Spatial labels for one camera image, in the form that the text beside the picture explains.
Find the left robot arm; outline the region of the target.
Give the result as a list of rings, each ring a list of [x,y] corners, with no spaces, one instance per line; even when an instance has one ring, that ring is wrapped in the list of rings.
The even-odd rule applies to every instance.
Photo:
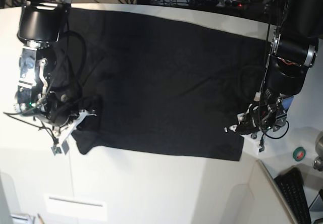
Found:
[[[266,56],[259,100],[237,116],[232,129],[240,135],[286,125],[287,112],[300,93],[318,54],[322,36],[322,0],[272,0],[277,15],[271,49]]]

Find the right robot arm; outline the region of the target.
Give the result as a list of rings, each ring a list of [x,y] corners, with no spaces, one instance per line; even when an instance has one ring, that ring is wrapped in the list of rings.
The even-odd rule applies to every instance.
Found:
[[[71,3],[72,0],[24,0],[17,34],[23,49],[15,114],[38,118],[53,127],[65,126],[77,113],[60,96],[68,85],[54,86],[61,66],[69,61],[66,49],[61,58],[57,57],[54,44],[71,36],[81,38],[67,26]]]

